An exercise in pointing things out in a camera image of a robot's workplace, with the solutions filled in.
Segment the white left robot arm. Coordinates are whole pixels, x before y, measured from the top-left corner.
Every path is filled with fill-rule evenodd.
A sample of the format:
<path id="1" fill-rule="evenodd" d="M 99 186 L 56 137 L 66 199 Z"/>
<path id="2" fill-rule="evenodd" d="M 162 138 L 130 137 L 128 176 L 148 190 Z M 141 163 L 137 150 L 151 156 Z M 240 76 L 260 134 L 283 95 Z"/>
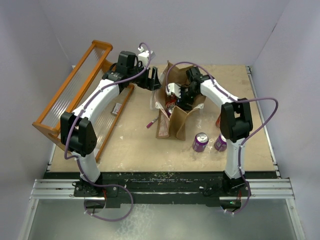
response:
<path id="1" fill-rule="evenodd" d="M 149 91 L 161 87 L 157 68 L 149 67 L 155 53 L 141 46 L 138 50 L 139 54 L 121 51 L 117 62 L 109 67 L 91 95 L 73 112 L 65 111 L 60 116 L 64 157 L 75 158 L 80 177 L 87 182 L 85 190 L 91 196 L 98 196 L 103 191 L 102 175 L 94 153 L 98 141 L 94 123 L 109 103 L 129 84 L 136 84 Z"/>

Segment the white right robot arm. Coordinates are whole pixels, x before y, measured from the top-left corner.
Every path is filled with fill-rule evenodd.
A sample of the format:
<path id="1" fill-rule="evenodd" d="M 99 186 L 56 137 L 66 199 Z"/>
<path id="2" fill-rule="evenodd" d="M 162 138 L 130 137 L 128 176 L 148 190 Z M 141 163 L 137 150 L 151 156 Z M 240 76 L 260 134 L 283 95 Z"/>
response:
<path id="1" fill-rule="evenodd" d="M 186 71 L 189 81 L 182 87 L 177 105 L 190 111 L 197 96 L 203 95 L 220 107 L 220 133 L 226 139 L 227 160 L 223 172 L 222 190 L 235 195 L 246 184 L 244 153 L 246 138 L 253 130 L 251 107 L 243 98 L 227 92 L 210 75 L 203 75 L 197 66 Z"/>

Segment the brown canvas tote bag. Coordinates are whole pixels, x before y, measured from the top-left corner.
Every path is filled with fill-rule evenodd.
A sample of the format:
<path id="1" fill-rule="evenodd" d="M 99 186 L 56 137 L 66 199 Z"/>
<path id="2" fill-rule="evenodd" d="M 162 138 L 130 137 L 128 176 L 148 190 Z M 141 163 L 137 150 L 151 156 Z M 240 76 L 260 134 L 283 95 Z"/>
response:
<path id="1" fill-rule="evenodd" d="M 190 69 L 189 66 L 179 68 L 174 66 L 172 70 L 169 70 L 173 64 L 167 62 L 163 71 L 160 72 L 159 81 L 161 88 L 155 90 L 151 94 L 150 108 L 158 111 L 158 123 L 156 128 L 155 137 L 158 139 L 172 139 L 172 140 L 186 140 L 186 122 L 189 116 L 194 112 L 198 112 L 204 108 L 204 102 L 206 97 L 199 95 L 195 98 L 192 105 L 192 110 L 182 110 L 177 105 L 175 106 L 171 116 L 168 116 L 165 104 L 166 104 L 166 79 L 169 83 L 175 83 L 177 85 L 185 85 L 189 83 L 186 75 L 186 71 Z"/>

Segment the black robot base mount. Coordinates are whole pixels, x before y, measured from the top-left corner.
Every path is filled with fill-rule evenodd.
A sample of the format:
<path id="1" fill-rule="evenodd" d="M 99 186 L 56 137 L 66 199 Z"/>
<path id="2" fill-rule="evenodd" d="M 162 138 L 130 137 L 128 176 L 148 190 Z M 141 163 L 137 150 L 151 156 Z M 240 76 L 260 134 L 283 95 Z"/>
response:
<path id="1" fill-rule="evenodd" d="M 239 209 L 249 191 L 243 181 L 230 185 L 215 172 L 104 172 L 95 185 L 78 172 L 47 172 L 45 180 L 58 184 L 56 190 L 70 190 L 70 197 L 93 201 L 107 208 L 122 204 L 205 205 Z"/>

